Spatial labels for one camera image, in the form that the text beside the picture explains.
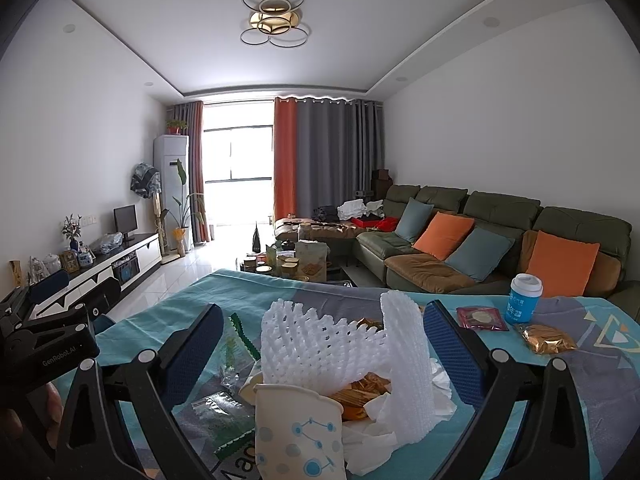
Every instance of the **blue gripper pad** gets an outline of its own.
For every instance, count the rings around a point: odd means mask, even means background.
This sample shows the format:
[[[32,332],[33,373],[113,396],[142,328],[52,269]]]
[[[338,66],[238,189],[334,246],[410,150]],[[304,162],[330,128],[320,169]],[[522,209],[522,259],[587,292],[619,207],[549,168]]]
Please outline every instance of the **blue gripper pad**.
[[[167,411],[186,402],[222,337],[224,323],[222,310],[211,303],[189,328],[172,333],[158,350],[163,370],[160,399]]]
[[[487,347],[478,334],[460,327],[439,300],[427,304],[422,324],[460,400],[478,410],[486,394]]]

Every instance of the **white wall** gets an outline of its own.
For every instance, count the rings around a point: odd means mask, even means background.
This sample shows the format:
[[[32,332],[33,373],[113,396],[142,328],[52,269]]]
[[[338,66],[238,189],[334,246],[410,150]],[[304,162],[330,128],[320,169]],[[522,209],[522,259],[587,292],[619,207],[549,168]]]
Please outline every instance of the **white wall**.
[[[467,187],[634,226],[640,278],[640,55],[604,3],[483,43],[385,102],[398,184]]]
[[[138,232],[153,231],[150,202],[129,184],[133,167],[153,160],[165,107],[132,83],[126,56],[70,1],[41,0],[2,58],[0,296],[13,286],[8,260],[26,273],[30,255],[60,252],[72,212],[98,217],[82,228],[85,242],[113,232],[113,208],[132,203]]]

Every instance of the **computer monitor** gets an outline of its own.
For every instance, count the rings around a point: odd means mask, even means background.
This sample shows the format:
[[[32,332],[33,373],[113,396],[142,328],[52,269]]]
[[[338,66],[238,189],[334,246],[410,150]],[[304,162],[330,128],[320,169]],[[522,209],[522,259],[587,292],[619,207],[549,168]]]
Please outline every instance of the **computer monitor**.
[[[133,237],[129,235],[129,232],[135,231],[138,228],[136,206],[127,205],[114,209],[113,219],[116,222],[116,231],[120,231],[124,235],[124,241],[132,241]]]

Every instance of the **silver screw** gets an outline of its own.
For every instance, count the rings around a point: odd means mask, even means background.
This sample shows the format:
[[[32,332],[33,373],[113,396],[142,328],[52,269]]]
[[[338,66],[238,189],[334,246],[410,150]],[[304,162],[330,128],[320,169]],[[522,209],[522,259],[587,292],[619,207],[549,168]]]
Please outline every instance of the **silver screw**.
[[[143,350],[138,355],[138,361],[141,363],[150,363],[156,357],[156,353],[153,350]]]
[[[507,352],[505,352],[501,348],[497,348],[493,352],[491,352],[491,356],[499,363],[505,363],[509,360],[509,354],[507,354]]]
[[[80,363],[80,369],[83,372],[90,370],[91,368],[93,368],[93,366],[94,366],[93,359],[83,359],[82,362]]]
[[[565,363],[562,359],[559,359],[559,358],[557,358],[557,357],[556,357],[556,358],[551,362],[551,364],[554,366],[554,368],[555,368],[556,370],[559,370],[559,371],[561,371],[561,372],[564,372],[564,371],[566,370],[566,363]]]

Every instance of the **tv stand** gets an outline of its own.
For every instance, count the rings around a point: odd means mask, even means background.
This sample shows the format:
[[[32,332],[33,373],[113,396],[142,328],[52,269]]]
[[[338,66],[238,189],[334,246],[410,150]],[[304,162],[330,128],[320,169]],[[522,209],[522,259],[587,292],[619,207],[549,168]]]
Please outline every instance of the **tv stand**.
[[[85,267],[69,274],[69,284],[50,298],[36,305],[31,314],[31,319],[43,316],[51,316],[60,312],[66,312],[81,296],[106,278],[113,277],[111,264],[135,253],[138,258],[140,272],[122,285],[120,299],[129,294],[136,286],[146,280],[153,272],[160,268],[162,256],[158,233],[135,234],[129,236],[129,241],[107,254],[96,257],[91,267]]]

